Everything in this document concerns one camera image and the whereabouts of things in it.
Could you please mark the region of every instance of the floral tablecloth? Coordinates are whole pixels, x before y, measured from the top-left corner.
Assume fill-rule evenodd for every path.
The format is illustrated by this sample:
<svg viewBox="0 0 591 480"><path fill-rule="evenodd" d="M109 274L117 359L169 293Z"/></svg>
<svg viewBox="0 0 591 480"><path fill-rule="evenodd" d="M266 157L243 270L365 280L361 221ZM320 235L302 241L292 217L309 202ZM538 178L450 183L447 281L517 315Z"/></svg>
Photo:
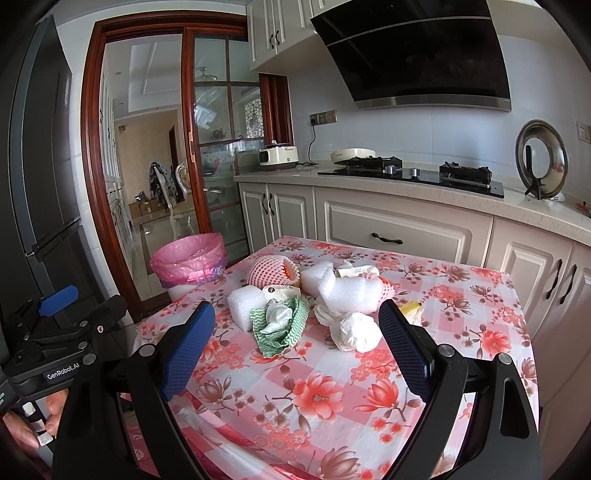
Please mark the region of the floral tablecloth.
<svg viewBox="0 0 591 480"><path fill-rule="evenodd" d="M530 337L508 274L377 250L282 237L138 324L135 347L158 342L202 300L216 310L216 330L171 409L189 445L214 478L379 480L417 424L424 403L410 393L385 341L368 353L336 349L310 312L291 351L263 358L251 332L238 329L226 296L245 284L254 260L286 255L301 267L330 260L371 264L398 284L394 300L422 301L423 326L464 356L509 353L534 417L538 392ZM464 395L434 473L455 461L472 411ZM141 432L132 435L143 468L153 471Z"/></svg>

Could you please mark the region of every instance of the refrigerator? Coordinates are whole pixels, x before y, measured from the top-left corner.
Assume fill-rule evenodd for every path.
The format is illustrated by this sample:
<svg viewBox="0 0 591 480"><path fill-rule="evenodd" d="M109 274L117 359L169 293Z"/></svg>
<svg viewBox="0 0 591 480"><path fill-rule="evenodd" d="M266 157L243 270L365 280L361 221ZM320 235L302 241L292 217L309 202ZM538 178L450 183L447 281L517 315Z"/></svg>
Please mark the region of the refrigerator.
<svg viewBox="0 0 591 480"><path fill-rule="evenodd" d="M74 189L71 84L53 17L21 40L0 76L0 306L7 316L74 285L79 299L56 314L60 326L106 296Z"/></svg>

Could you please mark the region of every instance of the blue gripper pad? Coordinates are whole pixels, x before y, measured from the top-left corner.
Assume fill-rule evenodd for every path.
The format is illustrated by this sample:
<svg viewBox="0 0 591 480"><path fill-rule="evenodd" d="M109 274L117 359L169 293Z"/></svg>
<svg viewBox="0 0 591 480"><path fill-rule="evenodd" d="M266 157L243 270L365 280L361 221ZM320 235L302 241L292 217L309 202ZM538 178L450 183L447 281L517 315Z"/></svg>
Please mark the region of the blue gripper pad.
<svg viewBox="0 0 591 480"><path fill-rule="evenodd" d="M174 395L184 391L191 374L213 334L216 314L210 303L201 302L197 309L191 314L187 323L179 325L180 330L162 339L163 349L170 351L165 354L164 376L160 384L160 394L166 401L170 401Z"/></svg>
<svg viewBox="0 0 591 480"><path fill-rule="evenodd" d="M378 315L379 328L409 390L428 402L433 393L433 356L392 300L382 303Z"/></svg>
<svg viewBox="0 0 591 480"><path fill-rule="evenodd" d="M78 300L78 289L74 285L70 285L43 300L39 305L39 316L53 317L76 300Z"/></svg>

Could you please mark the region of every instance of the white kitchen appliance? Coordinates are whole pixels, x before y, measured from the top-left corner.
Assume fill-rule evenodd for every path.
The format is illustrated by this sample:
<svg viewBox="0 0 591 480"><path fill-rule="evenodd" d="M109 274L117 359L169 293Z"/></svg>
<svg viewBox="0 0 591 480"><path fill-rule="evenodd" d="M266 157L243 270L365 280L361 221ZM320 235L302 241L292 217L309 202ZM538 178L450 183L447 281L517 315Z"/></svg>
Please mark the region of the white kitchen appliance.
<svg viewBox="0 0 591 480"><path fill-rule="evenodd" d="M259 163L263 170L284 170L293 168L299 162L297 147L290 144L273 143L259 152Z"/></svg>
<svg viewBox="0 0 591 480"><path fill-rule="evenodd" d="M349 160L350 158L370 158L375 157L374 150L368 150L367 148L345 148L343 150L337 150L330 154L332 163L340 160Z"/></svg>

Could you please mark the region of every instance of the finger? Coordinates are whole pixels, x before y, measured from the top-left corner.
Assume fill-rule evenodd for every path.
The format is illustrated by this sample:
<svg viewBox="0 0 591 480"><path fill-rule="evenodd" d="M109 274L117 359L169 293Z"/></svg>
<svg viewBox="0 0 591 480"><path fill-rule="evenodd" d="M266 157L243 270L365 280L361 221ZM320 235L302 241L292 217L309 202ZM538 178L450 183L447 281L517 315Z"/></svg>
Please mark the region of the finger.
<svg viewBox="0 0 591 480"><path fill-rule="evenodd" d="M47 433L49 433L49 435L52 435L54 437L57 436L57 429L60 426L60 420L61 413L59 413L58 415L52 415L47 419L47 422L45 423L45 429L47 430Z"/></svg>
<svg viewBox="0 0 591 480"><path fill-rule="evenodd" d="M31 448L38 449L40 447L37 436L31 430L31 427L13 411L9 411L4 415L4 423L8 431L17 443L23 443Z"/></svg>
<svg viewBox="0 0 591 480"><path fill-rule="evenodd" d="M68 396L68 390L60 390L59 392L52 393L47 396L47 409L52 415L58 415L64 409L66 404L66 398Z"/></svg>

